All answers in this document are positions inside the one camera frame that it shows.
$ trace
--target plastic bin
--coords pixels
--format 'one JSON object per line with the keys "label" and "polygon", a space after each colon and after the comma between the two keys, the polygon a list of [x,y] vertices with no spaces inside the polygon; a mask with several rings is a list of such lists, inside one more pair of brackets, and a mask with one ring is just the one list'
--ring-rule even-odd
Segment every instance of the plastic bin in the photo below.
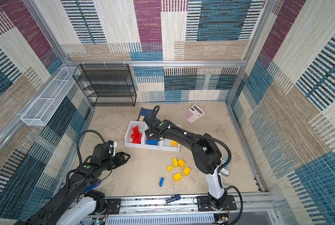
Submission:
{"label": "plastic bin", "polygon": [[[133,128],[138,126],[139,132],[143,134],[141,137],[141,144],[135,144],[133,143],[133,139],[131,138],[131,135],[133,134]],[[134,148],[145,148],[145,149],[155,149],[155,150],[164,150],[164,151],[180,151],[180,144],[178,146],[171,145],[171,140],[164,139],[162,141],[158,141],[157,145],[150,145],[146,144],[146,136],[145,131],[148,129],[147,124],[144,121],[135,121],[132,120],[129,123],[128,130],[125,134],[125,147],[134,147]]]}
{"label": "plastic bin", "polygon": [[[139,127],[139,132],[143,134],[141,137],[141,144],[135,144],[133,143],[133,139],[131,138],[131,135],[134,133],[133,128],[138,126]],[[125,147],[134,147],[134,148],[144,148],[145,145],[145,130],[147,129],[147,125],[145,124],[144,121],[134,121],[131,120],[128,126],[128,130],[126,131],[125,134]]]}

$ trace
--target marble floor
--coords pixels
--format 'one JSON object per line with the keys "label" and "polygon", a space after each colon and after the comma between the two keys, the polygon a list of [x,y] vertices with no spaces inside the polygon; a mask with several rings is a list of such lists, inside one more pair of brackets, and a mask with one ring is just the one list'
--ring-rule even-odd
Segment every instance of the marble floor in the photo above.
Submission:
{"label": "marble floor", "polygon": [[[245,155],[235,133],[225,104],[222,102],[198,103],[205,111],[201,119],[189,124],[182,116],[192,103],[159,104],[160,111],[157,118],[161,121],[168,119],[175,124],[181,124],[182,128],[196,134],[208,133],[228,145],[232,152],[232,160],[229,164],[229,177],[222,177],[224,186],[234,185],[241,192],[258,191],[251,171],[246,162]],[[154,104],[137,104],[135,107],[96,107],[89,129],[96,130],[106,141],[117,142],[116,151],[124,151],[131,155],[130,160],[123,166],[112,171],[111,175],[96,187],[106,196],[145,196],[162,194],[201,194],[208,192],[205,174],[200,172],[193,161],[191,151],[184,146],[180,152],[149,150],[140,148],[128,148],[124,146],[124,136],[130,120],[137,120],[140,108],[153,109]],[[94,146],[101,143],[100,138],[94,133],[87,133],[81,145],[83,160],[92,155]],[[227,157],[226,150],[217,145]],[[190,174],[175,182],[173,175],[182,173],[182,168],[174,168],[172,172],[166,170],[172,159],[182,158],[191,168]],[[76,157],[73,168],[78,165]],[[110,172],[104,171],[101,178]],[[159,187],[160,178],[164,178],[164,184]]]}

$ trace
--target black mounting plate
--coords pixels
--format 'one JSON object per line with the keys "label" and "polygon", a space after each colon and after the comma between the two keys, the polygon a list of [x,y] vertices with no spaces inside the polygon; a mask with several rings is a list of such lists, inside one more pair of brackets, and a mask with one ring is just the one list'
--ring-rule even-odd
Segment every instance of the black mounting plate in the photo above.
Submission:
{"label": "black mounting plate", "polygon": [[120,203],[121,203],[121,199],[120,198],[108,198],[108,199],[105,199],[106,200],[106,203],[108,206],[110,206],[110,212],[109,214],[110,215],[115,215],[115,214],[119,214],[119,211],[120,211]]}
{"label": "black mounting plate", "polygon": [[[214,211],[214,209],[211,207],[210,196],[197,196],[196,199],[199,212]],[[237,210],[234,196],[226,196],[225,203],[228,205],[229,210]]]}

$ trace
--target calculator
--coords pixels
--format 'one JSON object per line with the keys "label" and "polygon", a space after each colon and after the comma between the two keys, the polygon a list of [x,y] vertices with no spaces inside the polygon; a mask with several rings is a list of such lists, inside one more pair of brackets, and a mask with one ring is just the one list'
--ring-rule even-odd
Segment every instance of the calculator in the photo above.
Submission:
{"label": "calculator", "polygon": [[193,105],[188,110],[184,111],[181,114],[189,123],[195,122],[199,119],[202,115],[204,115],[204,111],[197,105]]}

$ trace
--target black wire mesh shelf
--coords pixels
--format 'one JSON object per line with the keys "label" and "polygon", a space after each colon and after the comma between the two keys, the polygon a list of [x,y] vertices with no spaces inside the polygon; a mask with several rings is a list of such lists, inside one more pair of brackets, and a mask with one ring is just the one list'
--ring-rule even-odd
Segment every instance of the black wire mesh shelf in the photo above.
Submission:
{"label": "black wire mesh shelf", "polygon": [[136,91],[128,65],[80,64],[74,74],[93,106],[135,106]]}

